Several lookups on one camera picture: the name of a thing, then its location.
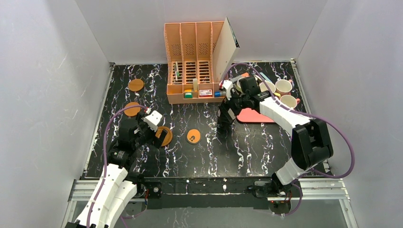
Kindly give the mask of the black mug white inside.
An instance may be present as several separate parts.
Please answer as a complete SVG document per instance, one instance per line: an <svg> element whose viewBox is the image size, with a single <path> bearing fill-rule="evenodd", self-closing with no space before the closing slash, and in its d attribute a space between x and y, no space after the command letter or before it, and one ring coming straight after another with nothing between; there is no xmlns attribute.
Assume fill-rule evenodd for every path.
<svg viewBox="0 0 403 228"><path fill-rule="evenodd" d="M228 104L221 103L219 105L219 113L217 119L217 132L227 134L232 131L232 124L236 118L235 113Z"/></svg>

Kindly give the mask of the yellow mug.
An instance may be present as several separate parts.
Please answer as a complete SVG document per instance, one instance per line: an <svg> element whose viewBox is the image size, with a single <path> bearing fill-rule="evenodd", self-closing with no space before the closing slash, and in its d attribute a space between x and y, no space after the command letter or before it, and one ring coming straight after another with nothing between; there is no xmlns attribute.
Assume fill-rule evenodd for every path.
<svg viewBox="0 0 403 228"><path fill-rule="evenodd" d="M261 92L265 92L265 91L268 92L270 90L274 94L276 91L275 85L269 81L261 82L259 84L259 87L260 87Z"/></svg>

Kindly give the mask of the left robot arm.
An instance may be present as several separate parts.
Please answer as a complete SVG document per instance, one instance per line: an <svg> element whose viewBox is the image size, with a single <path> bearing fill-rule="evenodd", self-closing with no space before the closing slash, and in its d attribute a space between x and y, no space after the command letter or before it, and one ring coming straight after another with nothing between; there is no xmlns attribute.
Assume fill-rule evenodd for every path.
<svg viewBox="0 0 403 228"><path fill-rule="evenodd" d="M156 110L140 111L125 120L118 136L106 149L106 165L90 200L75 221L67 228L112 228L129 200L135 196L143 178L131 169L135 152L145 144L160 148L167 136L158 133L163 116Z"/></svg>

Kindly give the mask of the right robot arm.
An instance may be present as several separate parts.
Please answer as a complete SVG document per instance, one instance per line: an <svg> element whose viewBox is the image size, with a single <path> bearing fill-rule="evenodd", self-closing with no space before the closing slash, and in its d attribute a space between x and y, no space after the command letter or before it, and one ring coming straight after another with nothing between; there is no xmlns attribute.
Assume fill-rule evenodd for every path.
<svg viewBox="0 0 403 228"><path fill-rule="evenodd" d="M231 125L243 109L250 108L272 119L291 136L291 157L273 173L268 185L270 191L285 191L302 174L333 156L326 122L295 113L271 90L261 91L253 77L243 77L239 82L241 90L230 80L220 84L225 98L219 106L218 126Z"/></svg>

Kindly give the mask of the plain orange coaster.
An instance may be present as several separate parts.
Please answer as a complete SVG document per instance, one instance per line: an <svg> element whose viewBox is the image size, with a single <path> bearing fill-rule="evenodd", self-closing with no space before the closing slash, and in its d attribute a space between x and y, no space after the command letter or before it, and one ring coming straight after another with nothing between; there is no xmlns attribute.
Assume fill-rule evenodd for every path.
<svg viewBox="0 0 403 228"><path fill-rule="evenodd" d="M144 82L141 79L133 79L129 82L128 88L132 92L138 92L141 91L144 87Z"/></svg>
<svg viewBox="0 0 403 228"><path fill-rule="evenodd" d="M128 117L135 117L142 109L137 102L130 102L125 108L124 114Z"/></svg>

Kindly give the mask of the orange coaster with black logo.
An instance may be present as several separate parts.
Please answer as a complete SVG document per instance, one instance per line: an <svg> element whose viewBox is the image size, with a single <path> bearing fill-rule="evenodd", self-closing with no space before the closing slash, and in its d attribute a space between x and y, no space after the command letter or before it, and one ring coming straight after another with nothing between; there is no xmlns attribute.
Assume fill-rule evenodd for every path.
<svg viewBox="0 0 403 228"><path fill-rule="evenodd" d="M187 136L186 136L186 140L188 143L190 144L198 144L201 140L201 133L199 130L197 129L191 129L188 131Z"/></svg>

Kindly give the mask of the pink tray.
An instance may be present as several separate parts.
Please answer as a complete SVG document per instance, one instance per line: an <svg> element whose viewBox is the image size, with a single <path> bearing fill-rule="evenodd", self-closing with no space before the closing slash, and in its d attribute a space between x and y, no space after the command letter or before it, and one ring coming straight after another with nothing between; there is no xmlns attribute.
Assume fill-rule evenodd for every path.
<svg viewBox="0 0 403 228"><path fill-rule="evenodd" d="M250 108L242 109L236 116L236 119L241 123L274 123L272 119Z"/></svg>

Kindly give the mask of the blue grey bottle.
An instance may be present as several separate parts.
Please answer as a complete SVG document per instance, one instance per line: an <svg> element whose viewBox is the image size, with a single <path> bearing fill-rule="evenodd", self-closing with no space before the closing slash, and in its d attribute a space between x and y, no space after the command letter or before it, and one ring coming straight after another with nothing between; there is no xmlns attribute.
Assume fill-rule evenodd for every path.
<svg viewBox="0 0 403 228"><path fill-rule="evenodd" d="M226 96L226 93L224 91L218 90L214 92L214 97L223 97Z"/></svg>

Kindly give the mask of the grey marker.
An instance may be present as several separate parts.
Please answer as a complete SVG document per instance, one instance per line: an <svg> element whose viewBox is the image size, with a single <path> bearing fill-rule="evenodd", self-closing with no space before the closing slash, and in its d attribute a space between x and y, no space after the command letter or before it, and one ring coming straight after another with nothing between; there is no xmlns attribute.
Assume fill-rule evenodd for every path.
<svg viewBox="0 0 403 228"><path fill-rule="evenodd" d="M232 83L236 83L239 79L241 79L241 78L243 78L243 76L237 76L237 77L234 77L234 78L232 78L232 79L230 79L230 81L232 82Z"/></svg>

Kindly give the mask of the red white card box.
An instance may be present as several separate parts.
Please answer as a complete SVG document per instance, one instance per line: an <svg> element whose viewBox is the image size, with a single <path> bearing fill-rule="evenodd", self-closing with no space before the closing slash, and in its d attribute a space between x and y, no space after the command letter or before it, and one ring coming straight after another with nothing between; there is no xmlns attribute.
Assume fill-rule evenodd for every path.
<svg viewBox="0 0 403 228"><path fill-rule="evenodd" d="M213 91L211 89L200 89L199 97L212 97Z"/></svg>

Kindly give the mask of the teal eraser block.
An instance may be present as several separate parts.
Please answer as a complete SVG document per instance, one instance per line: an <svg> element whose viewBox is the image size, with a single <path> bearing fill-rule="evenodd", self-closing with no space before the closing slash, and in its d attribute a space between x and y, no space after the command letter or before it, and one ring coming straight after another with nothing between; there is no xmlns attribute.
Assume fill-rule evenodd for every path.
<svg viewBox="0 0 403 228"><path fill-rule="evenodd" d="M260 75L261 75L263 78L265 78L266 81L271 82L271 80L269 79L269 77L266 76L263 72L260 72Z"/></svg>

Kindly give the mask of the white leaning book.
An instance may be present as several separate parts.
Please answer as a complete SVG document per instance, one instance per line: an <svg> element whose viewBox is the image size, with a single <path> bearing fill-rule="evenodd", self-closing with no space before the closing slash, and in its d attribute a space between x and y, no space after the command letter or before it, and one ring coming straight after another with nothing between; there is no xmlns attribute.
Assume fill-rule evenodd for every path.
<svg viewBox="0 0 403 228"><path fill-rule="evenodd" d="M225 76L240 47L228 17L223 21L219 34L218 24L213 24L213 36L215 46L212 53L212 73L214 82L218 83Z"/></svg>

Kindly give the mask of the pen in organizer slot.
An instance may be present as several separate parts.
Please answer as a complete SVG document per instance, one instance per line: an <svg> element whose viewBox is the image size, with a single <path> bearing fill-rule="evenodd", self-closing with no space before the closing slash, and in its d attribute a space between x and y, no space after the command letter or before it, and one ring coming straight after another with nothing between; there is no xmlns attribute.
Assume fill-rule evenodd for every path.
<svg viewBox="0 0 403 228"><path fill-rule="evenodd" d="M176 81L176 80L178 80L178 77L180 76L179 64L177 61L175 61L173 68L174 68L174 75L175 75L175 81Z"/></svg>

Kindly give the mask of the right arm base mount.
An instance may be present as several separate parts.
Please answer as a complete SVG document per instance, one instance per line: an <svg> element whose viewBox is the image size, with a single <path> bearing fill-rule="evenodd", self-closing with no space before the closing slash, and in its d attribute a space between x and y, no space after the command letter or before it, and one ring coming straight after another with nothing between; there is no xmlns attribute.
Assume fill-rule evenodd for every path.
<svg viewBox="0 0 403 228"><path fill-rule="evenodd" d="M285 217L294 214L302 203L303 191L299 181L285 186L273 180L258 180L246 188L255 198L266 199L272 215Z"/></svg>

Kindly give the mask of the aluminium front rail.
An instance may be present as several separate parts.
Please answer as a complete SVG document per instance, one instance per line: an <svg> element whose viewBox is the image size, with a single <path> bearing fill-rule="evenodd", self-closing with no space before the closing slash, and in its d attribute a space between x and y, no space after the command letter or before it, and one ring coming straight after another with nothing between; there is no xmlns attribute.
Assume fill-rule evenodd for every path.
<svg viewBox="0 0 403 228"><path fill-rule="evenodd" d="M246 187L262 178L150 178L147 184L160 183L161 196L230 196L246 194ZM88 200L98 180L76 180L69 201ZM299 180L304 200L350 200L342 179L307 177Z"/></svg>

